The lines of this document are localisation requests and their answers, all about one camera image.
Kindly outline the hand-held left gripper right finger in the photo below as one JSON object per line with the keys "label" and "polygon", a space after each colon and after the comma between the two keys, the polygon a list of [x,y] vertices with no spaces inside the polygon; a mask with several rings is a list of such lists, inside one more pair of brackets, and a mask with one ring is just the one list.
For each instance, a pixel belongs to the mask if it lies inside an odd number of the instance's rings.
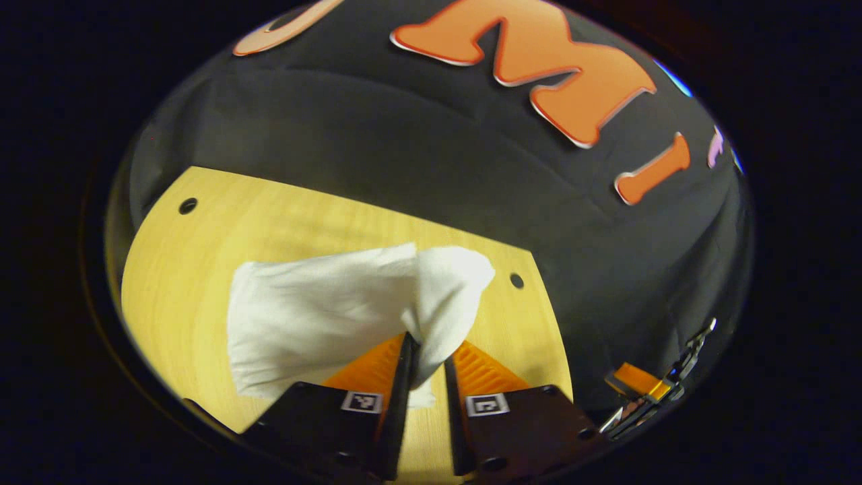
{"label": "hand-held left gripper right finger", "polygon": [[453,469],[472,482],[544,482],[609,439],[556,385],[533,386],[465,342],[444,362]]}

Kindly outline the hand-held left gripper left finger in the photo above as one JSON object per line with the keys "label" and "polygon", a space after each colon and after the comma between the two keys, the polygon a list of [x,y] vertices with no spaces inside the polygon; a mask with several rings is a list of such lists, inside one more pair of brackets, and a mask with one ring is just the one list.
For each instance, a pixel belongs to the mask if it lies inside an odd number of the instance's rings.
{"label": "hand-held left gripper left finger", "polygon": [[323,384],[292,384],[243,432],[243,443],[321,482],[393,481],[416,350],[401,333]]}

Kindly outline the white jeans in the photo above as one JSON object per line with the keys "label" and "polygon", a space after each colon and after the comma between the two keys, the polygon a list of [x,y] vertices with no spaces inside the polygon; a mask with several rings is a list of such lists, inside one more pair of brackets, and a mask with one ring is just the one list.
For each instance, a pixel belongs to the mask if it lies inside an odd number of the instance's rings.
{"label": "white jeans", "polygon": [[419,345],[411,409],[431,408],[429,379],[464,343],[495,276],[460,246],[412,243],[235,270],[226,319],[229,368],[242,396],[275,399],[321,384],[395,335]]}

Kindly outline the black backdrop cloth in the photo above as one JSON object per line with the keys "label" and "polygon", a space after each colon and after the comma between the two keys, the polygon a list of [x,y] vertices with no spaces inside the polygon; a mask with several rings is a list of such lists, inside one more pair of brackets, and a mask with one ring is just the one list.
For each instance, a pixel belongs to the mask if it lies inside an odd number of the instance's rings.
{"label": "black backdrop cloth", "polygon": [[735,334],[748,185],[711,113],[625,38],[545,0],[341,0],[235,40],[127,151],[138,232],[196,166],[299,185],[526,249],[574,393],[625,361],[687,389]]}

